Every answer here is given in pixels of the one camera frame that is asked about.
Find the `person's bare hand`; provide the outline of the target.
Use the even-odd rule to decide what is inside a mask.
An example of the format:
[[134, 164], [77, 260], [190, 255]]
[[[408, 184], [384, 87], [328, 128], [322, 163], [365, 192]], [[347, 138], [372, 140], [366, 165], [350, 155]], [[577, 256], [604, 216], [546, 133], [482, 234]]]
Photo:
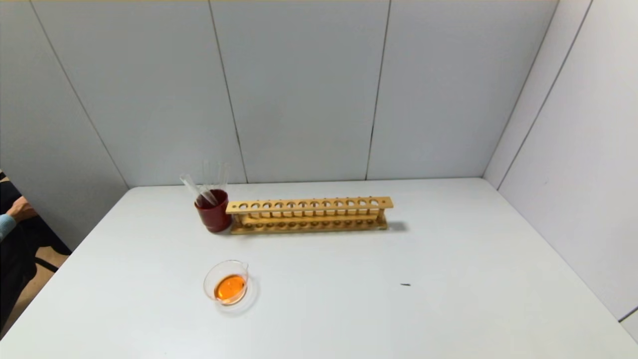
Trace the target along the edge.
[[16, 223], [38, 216], [38, 213], [25, 197], [19, 197], [13, 202], [6, 214]]

